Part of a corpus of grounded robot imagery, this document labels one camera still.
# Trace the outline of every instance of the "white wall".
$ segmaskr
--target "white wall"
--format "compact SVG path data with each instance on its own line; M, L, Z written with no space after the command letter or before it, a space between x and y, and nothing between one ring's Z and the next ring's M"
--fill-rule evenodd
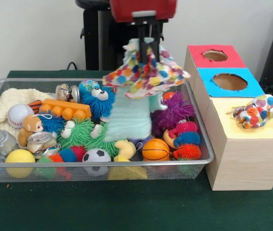
M85 68L83 10L74 0L0 0L0 78L10 70ZM273 39L273 0L178 0L165 42L183 65L187 44L233 44L260 78Z

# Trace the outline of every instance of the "metal basket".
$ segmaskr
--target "metal basket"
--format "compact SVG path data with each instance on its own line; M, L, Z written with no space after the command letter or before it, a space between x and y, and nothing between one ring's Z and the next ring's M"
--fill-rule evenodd
M37 89L54 93L57 85L67 83L78 85L82 79L56 78L18 78L0 80L0 96L9 89ZM37 181L82 181L82 180L137 180L137 179L195 179L205 164L214 158L214 152L188 83L172 88L180 91L185 100L195 106L195 122L199 126L201 137L200 160L189 161L141 161L142 153L137 153L132 162L83 162L83 163L2 163L0 164L0 182L37 182ZM7 171L17 172L14 178Z

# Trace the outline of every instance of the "yellow ball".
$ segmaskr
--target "yellow ball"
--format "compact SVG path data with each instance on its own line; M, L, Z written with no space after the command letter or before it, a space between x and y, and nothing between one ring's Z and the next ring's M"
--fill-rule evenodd
M35 163L35 158L32 153L24 149L18 149L11 152L6 160L6 163ZM33 171L32 167L7 167L6 171L9 175L15 178L25 178Z

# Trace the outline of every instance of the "polka dot fabric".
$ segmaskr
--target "polka dot fabric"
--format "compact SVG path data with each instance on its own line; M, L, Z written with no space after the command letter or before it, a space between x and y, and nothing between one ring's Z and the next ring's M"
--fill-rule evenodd
M245 107L235 108L232 115L244 128L263 127L273 118L273 96L261 95Z
M172 86L182 84L190 75L183 71L172 59L168 51L160 47L160 62L149 46L148 63L140 62L137 44L124 46L124 64L116 71L103 77L103 84L110 87L128 87L127 98L140 99L168 90Z

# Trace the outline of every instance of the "green table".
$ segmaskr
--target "green table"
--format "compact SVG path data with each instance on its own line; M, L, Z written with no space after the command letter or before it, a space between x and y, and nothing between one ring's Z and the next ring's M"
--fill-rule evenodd
M19 71L9 77L88 74ZM0 230L273 231L273 190L213 192L205 171L196 180L1 183Z

